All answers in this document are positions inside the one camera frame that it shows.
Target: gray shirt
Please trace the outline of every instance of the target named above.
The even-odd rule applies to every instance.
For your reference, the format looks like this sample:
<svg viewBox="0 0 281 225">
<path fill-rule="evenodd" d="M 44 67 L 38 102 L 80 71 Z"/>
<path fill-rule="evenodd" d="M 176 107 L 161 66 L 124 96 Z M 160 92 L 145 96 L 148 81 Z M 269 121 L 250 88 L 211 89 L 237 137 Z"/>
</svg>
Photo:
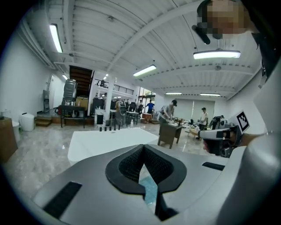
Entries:
<svg viewBox="0 0 281 225">
<path fill-rule="evenodd" d="M 170 105 L 166 105 L 163 110 L 163 114 L 161 116 L 164 119 L 168 119 L 167 116 L 164 114 L 164 112 L 166 112 L 169 115 L 169 117 L 171 117 L 172 115 L 174 115 L 174 106 L 171 108 Z"/>
</svg>

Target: railing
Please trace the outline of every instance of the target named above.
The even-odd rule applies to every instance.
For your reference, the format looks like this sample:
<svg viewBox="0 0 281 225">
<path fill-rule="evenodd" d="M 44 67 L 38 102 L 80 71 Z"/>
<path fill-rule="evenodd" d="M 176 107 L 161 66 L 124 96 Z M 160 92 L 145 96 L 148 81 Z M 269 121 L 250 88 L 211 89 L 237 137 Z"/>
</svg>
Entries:
<svg viewBox="0 0 281 225">
<path fill-rule="evenodd" d="M 101 80 L 98 80 L 98 79 L 95 79 L 94 80 L 94 84 L 95 85 L 99 85 L 100 86 L 100 84 L 101 84 Z M 104 82 L 104 87 L 105 88 L 108 88 L 109 87 L 109 82 Z M 132 89 L 129 89 L 129 88 L 126 88 L 126 87 L 122 87 L 122 86 L 119 86 L 119 85 L 117 85 L 117 84 L 114 84 L 114 86 L 113 86 L 113 90 L 115 90 L 115 91 L 120 91 L 120 92 L 123 92 L 123 93 L 127 93 L 127 94 L 131 94 L 131 95 L 133 95 L 133 90 Z"/>
</svg>

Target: white pillar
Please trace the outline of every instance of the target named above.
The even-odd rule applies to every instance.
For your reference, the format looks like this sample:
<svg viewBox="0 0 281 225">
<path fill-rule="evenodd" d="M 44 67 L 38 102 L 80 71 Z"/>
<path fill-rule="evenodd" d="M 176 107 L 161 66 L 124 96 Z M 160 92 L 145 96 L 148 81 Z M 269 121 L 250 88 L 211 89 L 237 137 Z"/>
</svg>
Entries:
<svg viewBox="0 0 281 225">
<path fill-rule="evenodd" d="M 105 105 L 105 119 L 109 119 L 110 115 L 110 105 L 111 105 L 111 99 L 112 99 L 112 93 L 113 93 L 113 87 L 115 83 L 115 78 L 108 77 L 109 86 L 108 86 L 108 92 L 106 97 L 106 105 Z"/>
</svg>

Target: white barrel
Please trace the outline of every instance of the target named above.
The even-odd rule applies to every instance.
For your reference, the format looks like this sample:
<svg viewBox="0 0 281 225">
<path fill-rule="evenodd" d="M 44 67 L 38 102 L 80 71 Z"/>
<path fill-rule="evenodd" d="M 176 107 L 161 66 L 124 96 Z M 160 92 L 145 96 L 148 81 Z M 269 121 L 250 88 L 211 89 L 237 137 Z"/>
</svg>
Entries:
<svg viewBox="0 0 281 225">
<path fill-rule="evenodd" d="M 14 129 L 14 137 L 16 138 L 16 142 L 19 142 L 21 140 L 20 136 L 19 136 L 19 123 L 15 122 L 12 120 L 13 123 L 13 129 Z"/>
<path fill-rule="evenodd" d="M 34 130 L 34 115 L 29 113 L 20 115 L 20 124 L 23 131 L 33 131 Z"/>
</svg>

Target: white tablecloth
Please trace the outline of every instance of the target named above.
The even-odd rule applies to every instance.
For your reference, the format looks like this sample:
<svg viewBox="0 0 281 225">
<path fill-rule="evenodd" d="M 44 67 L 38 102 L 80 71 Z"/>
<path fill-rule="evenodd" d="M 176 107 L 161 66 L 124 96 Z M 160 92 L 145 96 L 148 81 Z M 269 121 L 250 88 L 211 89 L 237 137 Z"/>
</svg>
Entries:
<svg viewBox="0 0 281 225">
<path fill-rule="evenodd" d="M 138 127 L 119 131 L 75 131 L 72 135 L 67 157 L 73 165 L 91 156 L 132 145 L 156 145 L 157 142 L 158 136 Z"/>
</svg>

